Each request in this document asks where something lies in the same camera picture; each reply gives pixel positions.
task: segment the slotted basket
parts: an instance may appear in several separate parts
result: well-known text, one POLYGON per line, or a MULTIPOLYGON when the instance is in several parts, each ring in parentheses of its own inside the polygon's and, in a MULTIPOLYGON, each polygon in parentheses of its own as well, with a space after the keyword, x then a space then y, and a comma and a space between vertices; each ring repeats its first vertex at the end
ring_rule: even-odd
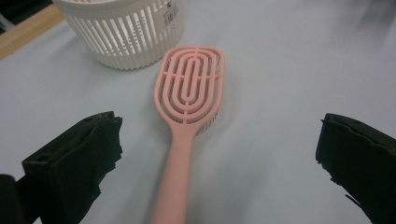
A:
POLYGON ((184 30, 184 0, 52 0, 100 63, 128 70, 161 59, 184 30))

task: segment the pink hairbrush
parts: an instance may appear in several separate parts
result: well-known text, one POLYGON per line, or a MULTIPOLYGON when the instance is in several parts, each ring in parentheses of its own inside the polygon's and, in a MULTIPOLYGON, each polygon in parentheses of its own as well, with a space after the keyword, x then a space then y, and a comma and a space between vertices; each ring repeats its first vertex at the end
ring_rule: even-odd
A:
POLYGON ((217 115, 222 98, 224 55, 214 48, 186 46, 163 57, 154 102, 172 132, 151 224, 183 224, 189 195, 194 136, 217 115))

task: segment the hairbrush handle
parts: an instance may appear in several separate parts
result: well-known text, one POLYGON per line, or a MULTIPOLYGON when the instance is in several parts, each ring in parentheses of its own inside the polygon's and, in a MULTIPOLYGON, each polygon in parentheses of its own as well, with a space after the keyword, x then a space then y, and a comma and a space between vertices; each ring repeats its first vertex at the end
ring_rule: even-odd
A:
POLYGON ((150 224, 186 222, 193 135, 181 131, 177 133, 172 134, 172 145, 164 166, 150 224))

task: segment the wooden strip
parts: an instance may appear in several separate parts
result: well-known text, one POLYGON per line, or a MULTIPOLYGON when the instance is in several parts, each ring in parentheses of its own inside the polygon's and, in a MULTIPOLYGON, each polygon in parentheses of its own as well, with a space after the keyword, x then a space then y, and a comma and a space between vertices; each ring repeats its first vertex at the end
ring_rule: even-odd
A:
POLYGON ((64 19, 55 5, 49 5, 29 19, 0 35, 0 60, 28 44, 64 19))

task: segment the table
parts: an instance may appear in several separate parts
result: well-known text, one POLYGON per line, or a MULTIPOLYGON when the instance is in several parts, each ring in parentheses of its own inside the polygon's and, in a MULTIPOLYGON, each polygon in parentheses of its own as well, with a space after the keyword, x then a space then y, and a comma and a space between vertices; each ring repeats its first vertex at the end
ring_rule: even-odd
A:
MULTIPOLYGON (((179 45, 226 55, 219 116, 193 145, 188 223, 370 223, 315 151, 326 113, 396 136, 396 27, 386 4, 187 1, 179 45)), ((147 223, 170 146, 152 100, 159 66, 105 67, 65 21, 3 59, 1 173, 21 178, 27 156, 112 110, 123 117, 122 159, 81 223, 147 223)))

